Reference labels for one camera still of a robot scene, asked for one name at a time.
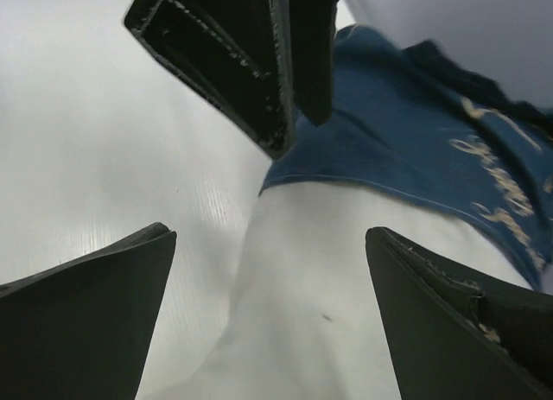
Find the white pillow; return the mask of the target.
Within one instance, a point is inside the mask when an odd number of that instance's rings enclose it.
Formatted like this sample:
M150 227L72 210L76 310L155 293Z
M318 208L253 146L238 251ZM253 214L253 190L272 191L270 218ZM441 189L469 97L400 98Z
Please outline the white pillow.
M229 320L189 376L161 399L397 399L365 257L385 226L444 257L525 286L469 224L368 187L271 187L249 222Z

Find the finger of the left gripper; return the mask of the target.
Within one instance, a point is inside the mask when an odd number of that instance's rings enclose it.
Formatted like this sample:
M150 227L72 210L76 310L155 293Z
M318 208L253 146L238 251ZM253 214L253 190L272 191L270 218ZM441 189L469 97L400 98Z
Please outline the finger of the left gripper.
M332 114L339 0L289 0L296 106L316 126Z
M295 139L289 0L134 0L124 26L265 154Z

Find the dark blue embroidered pillowcase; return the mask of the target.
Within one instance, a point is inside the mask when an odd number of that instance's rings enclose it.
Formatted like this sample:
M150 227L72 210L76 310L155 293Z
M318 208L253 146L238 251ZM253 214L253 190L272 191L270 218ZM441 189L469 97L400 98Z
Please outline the dark blue embroidered pillowcase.
M265 187L342 181L484 232L534 289L552 262L552 113L511 101L432 41L398 48L352 25L334 41L333 113L296 119Z

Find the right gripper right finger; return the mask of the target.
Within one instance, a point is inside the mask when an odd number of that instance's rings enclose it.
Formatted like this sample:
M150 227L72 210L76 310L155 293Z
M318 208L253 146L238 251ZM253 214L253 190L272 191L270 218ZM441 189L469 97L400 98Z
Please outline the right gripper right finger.
M366 258L404 399L549 399L552 298L384 227Z

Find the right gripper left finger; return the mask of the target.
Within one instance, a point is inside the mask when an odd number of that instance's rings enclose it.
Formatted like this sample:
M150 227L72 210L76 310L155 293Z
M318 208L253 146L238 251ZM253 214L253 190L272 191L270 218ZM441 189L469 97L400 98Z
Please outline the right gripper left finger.
M3 399L133 399L176 246L161 223L1 286Z

